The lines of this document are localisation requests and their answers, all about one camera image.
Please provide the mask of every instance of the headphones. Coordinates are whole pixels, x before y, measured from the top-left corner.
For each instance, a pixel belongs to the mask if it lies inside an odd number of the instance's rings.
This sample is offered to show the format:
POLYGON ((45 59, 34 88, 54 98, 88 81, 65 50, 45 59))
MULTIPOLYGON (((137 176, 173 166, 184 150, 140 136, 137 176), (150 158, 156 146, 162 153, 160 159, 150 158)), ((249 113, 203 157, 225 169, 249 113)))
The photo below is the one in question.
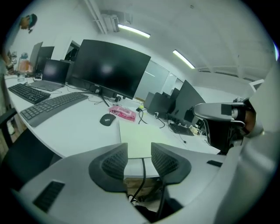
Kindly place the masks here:
POLYGON ((33 29, 30 29, 30 24, 32 23, 32 16, 28 16, 28 18, 29 18, 28 34, 30 34, 33 30, 33 29))

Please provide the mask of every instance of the ceiling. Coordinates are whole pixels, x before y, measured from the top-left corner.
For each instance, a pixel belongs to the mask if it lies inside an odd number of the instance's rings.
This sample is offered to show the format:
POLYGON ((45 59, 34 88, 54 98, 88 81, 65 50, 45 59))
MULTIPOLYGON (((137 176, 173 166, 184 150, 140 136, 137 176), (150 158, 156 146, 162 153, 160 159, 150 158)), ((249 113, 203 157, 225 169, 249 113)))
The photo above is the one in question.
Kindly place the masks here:
POLYGON ((148 47, 165 58, 176 49, 197 71, 258 80, 266 77, 275 61, 271 38, 254 14, 237 0, 95 2, 100 11, 127 13, 129 26, 151 34, 148 47))

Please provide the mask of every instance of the computer mouse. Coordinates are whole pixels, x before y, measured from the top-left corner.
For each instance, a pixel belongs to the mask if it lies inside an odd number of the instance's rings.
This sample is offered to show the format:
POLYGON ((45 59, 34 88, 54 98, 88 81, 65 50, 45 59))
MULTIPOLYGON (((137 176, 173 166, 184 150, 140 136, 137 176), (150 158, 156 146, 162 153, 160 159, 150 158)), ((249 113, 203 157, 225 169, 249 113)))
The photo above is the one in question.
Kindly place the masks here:
POLYGON ((113 114, 105 114, 101 117, 100 123, 105 126, 110 126, 113 122, 113 120, 116 119, 116 116, 113 114))

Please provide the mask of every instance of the computer monitor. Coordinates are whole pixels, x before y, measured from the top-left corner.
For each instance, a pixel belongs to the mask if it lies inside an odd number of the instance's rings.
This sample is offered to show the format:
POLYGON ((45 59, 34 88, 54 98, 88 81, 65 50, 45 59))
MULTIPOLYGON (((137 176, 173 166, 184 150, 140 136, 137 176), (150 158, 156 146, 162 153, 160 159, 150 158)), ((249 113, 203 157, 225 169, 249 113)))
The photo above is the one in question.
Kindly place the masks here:
POLYGON ((172 92, 172 94, 171 94, 170 99, 172 99, 172 100, 175 101, 175 100, 177 99, 179 93, 180 93, 180 90, 177 89, 177 88, 174 88, 174 90, 173 90, 173 92, 172 92))
POLYGON ((33 70, 36 70, 36 66, 37 66, 37 60, 38 60, 38 55, 40 52, 40 48, 42 46, 43 42, 40 42, 38 44, 35 44, 32 50, 32 53, 30 55, 30 59, 29 59, 29 63, 31 64, 31 66, 33 67, 33 70))
POLYGON ((68 61, 68 60, 60 60, 60 61, 69 63, 69 68, 68 68, 67 75, 66 75, 66 82, 71 84, 71 77, 72 77, 72 72, 73 72, 75 62, 74 61, 68 61))
POLYGON ((147 112, 151 115, 154 115, 155 112, 159 113, 159 117, 165 119, 167 116, 168 109, 172 100, 168 98, 166 95, 162 95, 160 93, 155 93, 147 112))
POLYGON ((132 99, 150 58, 121 45, 83 40, 72 76, 132 99))
POLYGON ((37 69, 36 72, 42 73, 47 59, 51 59, 53 55, 54 47, 41 47, 38 54, 37 69))
POLYGON ((174 110, 170 113, 178 119, 192 122, 194 118, 192 109, 199 103, 205 103, 205 101, 192 85, 185 81, 175 101, 174 110))
POLYGON ((149 107, 150 107, 150 105, 152 103, 153 98, 154 98, 154 94, 149 92, 147 97, 146 97, 146 99, 145 99, 145 101, 144 101, 144 103, 143 103, 144 108, 149 109, 149 107))
POLYGON ((168 95, 168 94, 165 93, 165 92, 163 92, 162 95, 165 96, 165 97, 167 97, 167 98, 170 98, 170 95, 168 95))
POLYGON ((48 59, 45 63, 42 80, 64 84, 68 68, 69 63, 48 59))

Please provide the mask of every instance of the chair armrest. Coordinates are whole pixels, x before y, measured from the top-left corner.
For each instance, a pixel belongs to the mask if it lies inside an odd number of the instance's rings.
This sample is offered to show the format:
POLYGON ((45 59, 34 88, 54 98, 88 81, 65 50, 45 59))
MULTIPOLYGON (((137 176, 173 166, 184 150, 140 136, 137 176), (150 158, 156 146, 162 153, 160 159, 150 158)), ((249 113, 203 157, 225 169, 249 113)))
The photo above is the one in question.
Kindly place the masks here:
POLYGON ((7 121, 10 120, 16 114, 17 114, 17 111, 15 110, 15 108, 12 108, 12 109, 8 110, 6 113, 4 113, 2 116, 0 116, 0 129, 2 130, 4 139, 9 148, 12 146, 13 141, 12 141, 9 131, 8 131, 7 121))
POLYGON ((7 121, 10 120, 16 114, 17 114, 16 109, 12 108, 8 110, 6 113, 4 113, 2 116, 0 116, 0 129, 2 129, 3 125, 6 124, 7 121))

